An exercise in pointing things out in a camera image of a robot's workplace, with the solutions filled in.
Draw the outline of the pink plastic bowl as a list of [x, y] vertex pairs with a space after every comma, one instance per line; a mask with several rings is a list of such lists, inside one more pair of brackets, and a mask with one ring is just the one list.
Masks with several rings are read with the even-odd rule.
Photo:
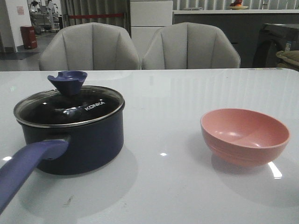
[[275, 160], [291, 135], [279, 120], [239, 108], [209, 111], [201, 117], [200, 125], [213, 154], [242, 167], [262, 166]]

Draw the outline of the red trash bin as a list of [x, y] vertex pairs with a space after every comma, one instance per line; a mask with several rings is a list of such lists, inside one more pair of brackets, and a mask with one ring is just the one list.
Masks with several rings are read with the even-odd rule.
[[35, 49], [37, 48], [37, 40], [35, 29], [33, 26], [21, 26], [21, 36], [23, 40], [24, 49]]

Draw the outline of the grey counter white top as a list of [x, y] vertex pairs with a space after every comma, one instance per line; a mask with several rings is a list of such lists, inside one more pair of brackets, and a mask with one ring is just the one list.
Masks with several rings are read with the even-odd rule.
[[177, 11], [173, 23], [192, 22], [220, 28], [233, 44], [241, 58], [241, 67], [252, 67], [259, 31], [264, 24], [299, 24], [295, 10], [283, 12], [270, 10], [220, 10]]

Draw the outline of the dark grey appliance cabinet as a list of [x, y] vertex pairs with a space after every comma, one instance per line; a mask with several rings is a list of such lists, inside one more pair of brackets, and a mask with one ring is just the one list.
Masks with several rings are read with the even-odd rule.
[[299, 49], [298, 24], [266, 23], [259, 31], [253, 68], [274, 68], [279, 62], [276, 53]]

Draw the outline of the left grey upholstered chair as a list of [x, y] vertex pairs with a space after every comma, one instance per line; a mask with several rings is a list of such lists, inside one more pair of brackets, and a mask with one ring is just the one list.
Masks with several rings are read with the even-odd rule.
[[39, 59], [41, 71], [140, 68], [140, 57], [127, 30], [96, 22], [61, 29]]

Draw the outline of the fruit plate on counter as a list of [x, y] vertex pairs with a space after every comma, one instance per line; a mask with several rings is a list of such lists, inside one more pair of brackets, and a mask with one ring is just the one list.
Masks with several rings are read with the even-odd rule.
[[230, 3], [228, 8], [231, 10], [244, 10], [248, 9], [248, 6], [243, 5], [243, 0], [235, 0], [234, 2]]

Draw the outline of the red barrier belt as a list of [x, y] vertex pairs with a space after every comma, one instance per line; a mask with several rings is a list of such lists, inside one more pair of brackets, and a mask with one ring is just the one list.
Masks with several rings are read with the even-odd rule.
[[117, 18], [124, 17], [124, 13], [117, 14], [89, 14], [89, 15], [69, 15], [69, 19], [97, 19], [97, 18]]

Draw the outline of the grey upholstered chair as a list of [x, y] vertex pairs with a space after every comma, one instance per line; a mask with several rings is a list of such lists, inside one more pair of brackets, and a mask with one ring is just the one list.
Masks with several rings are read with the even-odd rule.
[[218, 27], [183, 22], [157, 30], [142, 58], [144, 70], [239, 68], [241, 58]]
[[140, 68], [140, 57], [127, 30], [96, 22], [61, 29], [39, 59], [41, 71]]

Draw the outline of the glass lid blue knob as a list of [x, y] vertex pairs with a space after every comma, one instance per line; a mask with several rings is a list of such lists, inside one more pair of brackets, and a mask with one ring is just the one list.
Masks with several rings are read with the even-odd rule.
[[14, 116], [23, 125], [64, 128], [90, 124], [120, 111], [125, 100], [116, 90], [84, 85], [87, 73], [60, 71], [47, 79], [55, 89], [35, 93], [16, 104]]

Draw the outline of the beige folded cushion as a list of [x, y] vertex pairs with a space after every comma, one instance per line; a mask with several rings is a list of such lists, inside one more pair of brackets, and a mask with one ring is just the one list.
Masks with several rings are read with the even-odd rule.
[[299, 51], [279, 51], [276, 53], [278, 58], [277, 67], [299, 71]]

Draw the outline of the white drawer cabinet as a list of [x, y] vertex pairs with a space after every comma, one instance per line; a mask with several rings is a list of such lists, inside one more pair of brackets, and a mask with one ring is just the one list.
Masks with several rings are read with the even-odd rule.
[[173, 1], [131, 0], [131, 38], [140, 57], [143, 57], [153, 34], [172, 24]]

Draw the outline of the right grey upholstered chair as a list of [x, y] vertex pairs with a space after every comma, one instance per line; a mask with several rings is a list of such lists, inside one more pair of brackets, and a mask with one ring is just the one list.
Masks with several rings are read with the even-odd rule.
[[183, 22], [157, 30], [142, 58], [144, 70], [239, 68], [241, 58], [218, 27]]

